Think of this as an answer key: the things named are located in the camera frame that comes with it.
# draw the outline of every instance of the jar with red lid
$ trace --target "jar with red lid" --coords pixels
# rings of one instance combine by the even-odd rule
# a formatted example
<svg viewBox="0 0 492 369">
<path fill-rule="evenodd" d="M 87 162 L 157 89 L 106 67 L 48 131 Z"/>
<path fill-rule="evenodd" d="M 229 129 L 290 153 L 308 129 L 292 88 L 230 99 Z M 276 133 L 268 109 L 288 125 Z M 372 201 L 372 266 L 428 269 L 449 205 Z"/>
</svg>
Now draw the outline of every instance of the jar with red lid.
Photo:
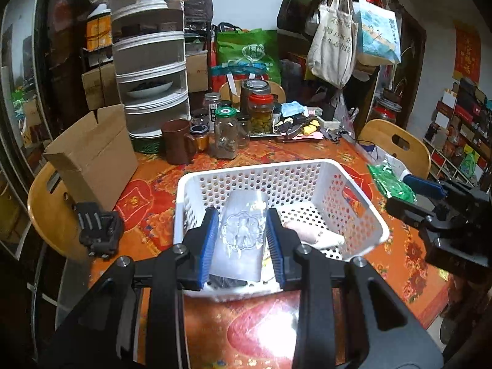
<svg viewBox="0 0 492 369">
<path fill-rule="evenodd" d="M 251 94 L 248 99 L 249 131 L 252 134 L 272 132 L 274 96 L 271 94 Z"/>
<path fill-rule="evenodd" d="M 402 112 L 402 107 L 390 100 L 385 98 L 376 98 L 375 105 L 372 107 L 371 114 L 369 115 L 369 120 L 382 119 L 387 122 L 397 123 L 397 114 Z"/>
</svg>

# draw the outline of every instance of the mug handle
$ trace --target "mug handle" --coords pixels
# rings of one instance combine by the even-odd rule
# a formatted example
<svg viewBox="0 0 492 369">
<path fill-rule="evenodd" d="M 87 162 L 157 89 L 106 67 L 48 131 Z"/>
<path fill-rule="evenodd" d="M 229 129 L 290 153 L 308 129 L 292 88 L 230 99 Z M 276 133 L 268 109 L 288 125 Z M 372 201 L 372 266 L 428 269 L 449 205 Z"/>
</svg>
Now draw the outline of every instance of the mug handle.
<svg viewBox="0 0 492 369">
<path fill-rule="evenodd" d="M 196 154 L 197 145 L 196 145 L 196 140 L 193 138 L 191 134 L 185 134 L 184 135 L 184 148 L 186 150 L 186 153 L 188 154 L 188 159 L 193 160 L 193 157 Z"/>
</svg>

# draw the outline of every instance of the green basket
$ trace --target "green basket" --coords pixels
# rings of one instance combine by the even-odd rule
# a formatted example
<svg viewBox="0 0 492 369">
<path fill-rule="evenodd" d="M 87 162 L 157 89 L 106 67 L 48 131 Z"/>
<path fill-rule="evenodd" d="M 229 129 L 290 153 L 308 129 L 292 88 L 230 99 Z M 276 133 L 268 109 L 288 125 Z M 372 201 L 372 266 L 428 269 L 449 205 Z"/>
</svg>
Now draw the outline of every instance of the green basket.
<svg viewBox="0 0 492 369">
<path fill-rule="evenodd" d="M 133 150 L 142 154 L 157 154 L 161 152 L 164 147 L 164 140 L 162 137 L 155 139 L 134 139 L 130 136 Z"/>
</svg>

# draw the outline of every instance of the green shopping bag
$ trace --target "green shopping bag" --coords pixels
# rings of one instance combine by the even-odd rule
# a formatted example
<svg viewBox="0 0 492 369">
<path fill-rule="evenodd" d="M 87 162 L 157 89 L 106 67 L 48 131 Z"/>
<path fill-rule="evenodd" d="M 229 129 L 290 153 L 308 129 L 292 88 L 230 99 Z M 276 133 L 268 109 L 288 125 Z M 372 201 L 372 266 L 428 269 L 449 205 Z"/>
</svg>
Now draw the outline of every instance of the green shopping bag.
<svg viewBox="0 0 492 369">
<path fill-rule="evenodd" d="M 280 84 L 279 50 L 276 30 L 236 30 L 216 34 L 216 52 L 219 64 L 254 64 L 267 66 L 270 81 Z"/>
</svg>

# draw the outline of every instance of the brown mug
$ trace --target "brown mug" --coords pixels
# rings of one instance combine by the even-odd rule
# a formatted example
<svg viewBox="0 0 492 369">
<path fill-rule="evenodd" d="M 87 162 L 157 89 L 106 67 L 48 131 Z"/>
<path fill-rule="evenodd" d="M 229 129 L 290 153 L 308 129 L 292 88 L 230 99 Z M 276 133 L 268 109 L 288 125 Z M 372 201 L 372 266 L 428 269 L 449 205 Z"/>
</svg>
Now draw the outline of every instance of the brown mug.
<svg viewBox="0 0 492 369">
<path fill-rule="evenodd" d="M 189 130 L 190 123 L 184 119 L 169 120 L 163 124 L 166 161 L 171 165 L 189 164 L 195 156 L 196 143 Z"/>
</svg>

